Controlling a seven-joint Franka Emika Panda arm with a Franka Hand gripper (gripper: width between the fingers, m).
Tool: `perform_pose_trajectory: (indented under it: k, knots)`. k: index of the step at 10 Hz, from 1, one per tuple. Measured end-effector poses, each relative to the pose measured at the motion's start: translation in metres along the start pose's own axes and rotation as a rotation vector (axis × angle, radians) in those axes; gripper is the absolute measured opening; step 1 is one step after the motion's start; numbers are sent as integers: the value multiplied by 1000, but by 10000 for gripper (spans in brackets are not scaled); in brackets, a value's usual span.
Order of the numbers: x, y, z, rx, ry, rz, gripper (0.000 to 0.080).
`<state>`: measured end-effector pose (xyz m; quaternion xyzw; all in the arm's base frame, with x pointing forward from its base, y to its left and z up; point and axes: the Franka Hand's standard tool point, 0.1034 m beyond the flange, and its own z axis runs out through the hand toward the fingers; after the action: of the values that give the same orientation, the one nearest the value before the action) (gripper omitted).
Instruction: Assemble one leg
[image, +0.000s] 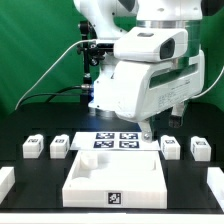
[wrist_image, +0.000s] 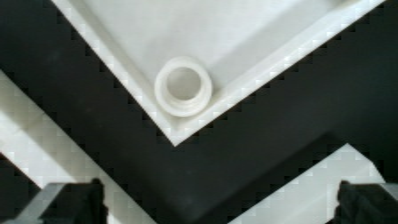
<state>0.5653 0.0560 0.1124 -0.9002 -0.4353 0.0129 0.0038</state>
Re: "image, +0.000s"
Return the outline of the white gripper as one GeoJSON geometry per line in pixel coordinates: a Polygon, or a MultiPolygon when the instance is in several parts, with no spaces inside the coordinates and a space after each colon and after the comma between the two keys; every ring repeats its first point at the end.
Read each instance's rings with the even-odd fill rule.
{"type": "Polygon", "coordinates": [[[142,140],[151,142],[152,129],[147,118],[172,107],[169,126],[180,128],[183,101],[200,93],[203,84],[203,53],[191,57],[184,69],[175,69],[172,61],[120,61],[112,74],[101,75],[94,83],[93,106],[113,111],[121,119],[139,122],[142,140]]]}

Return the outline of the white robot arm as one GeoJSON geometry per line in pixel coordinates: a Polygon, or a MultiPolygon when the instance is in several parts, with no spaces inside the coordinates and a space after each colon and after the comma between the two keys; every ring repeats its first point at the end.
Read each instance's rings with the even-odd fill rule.
{"type": "Polygon", "coordinates": [[[134,122],[146,141],[150,118],[171,109],[169,125],[182,125],[186,102],[201,95],[204,53],[200,23],[224,0],[73,0],[96,39],[86,50],[100,73],[92,113],[134,122]]]}

